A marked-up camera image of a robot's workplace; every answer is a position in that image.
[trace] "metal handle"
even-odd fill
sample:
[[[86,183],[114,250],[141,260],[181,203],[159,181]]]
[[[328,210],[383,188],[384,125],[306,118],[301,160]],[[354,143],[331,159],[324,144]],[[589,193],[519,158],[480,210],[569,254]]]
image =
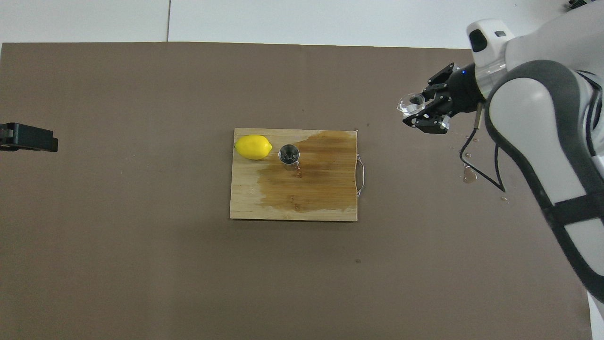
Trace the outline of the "metal handle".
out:
[[[356,155],[356,162],[361,165],[361,169],[363,170],[363,173],[362,173],[363,183],[361,183],[360,188],[357,187],[358,189],[356,191],[356,196],[359,197],[359,196],[361,196],[361,190],[363,190],[363,187],[365,186],[365,165],[363,164],[363,161],[361,160],[361,156],[359,154]]]

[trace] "cutting board handle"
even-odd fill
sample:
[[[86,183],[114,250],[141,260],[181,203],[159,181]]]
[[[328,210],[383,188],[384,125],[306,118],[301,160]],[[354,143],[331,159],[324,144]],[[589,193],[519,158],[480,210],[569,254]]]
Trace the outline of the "cutting board handle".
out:
[[[361,166],[361,178],[363,179],[363,182],[361,183],[361,187],[359,188],[359,185],[356,185],[357,187],[357,191],[356,191],[356,196],[359,197],[361,196],[361,190],[363,190],[363,187],[365,186],[365,165],[363,164],[363,161],[361,160],[361,155],[356,154],[356,162],[357,164],[359,164]]]

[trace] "water droplet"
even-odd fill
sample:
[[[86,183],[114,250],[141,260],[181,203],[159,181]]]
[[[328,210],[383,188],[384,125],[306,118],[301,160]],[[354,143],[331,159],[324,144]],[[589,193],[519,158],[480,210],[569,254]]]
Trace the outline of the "water droplet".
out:
[[[472,168],[466,165],[463,169],[463,183],[472,183],[477,179],[478,176],[476,175],[476,172],[474,172]]]

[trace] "wooden cutting board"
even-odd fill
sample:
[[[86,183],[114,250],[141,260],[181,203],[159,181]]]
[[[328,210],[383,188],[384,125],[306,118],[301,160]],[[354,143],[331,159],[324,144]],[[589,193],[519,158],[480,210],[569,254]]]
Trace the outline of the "wooden cutting board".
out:
[[[236,128],[233,145],[249,134],[265,136],[271,153],[249,160],[233,149],[231,218],[356,221],[356,131]],[[300,150],[299,170],[288,171],[279,149]]]

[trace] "transparent cup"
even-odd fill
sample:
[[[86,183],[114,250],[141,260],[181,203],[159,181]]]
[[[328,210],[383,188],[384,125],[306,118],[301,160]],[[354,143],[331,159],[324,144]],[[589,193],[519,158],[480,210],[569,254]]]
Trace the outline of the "transparent cup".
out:
[[[407,118],[412,114],[418,113],[426,107],[426,100],[421,94],[409,93],[399,101],[397,110],[403,113],[403,118]]]

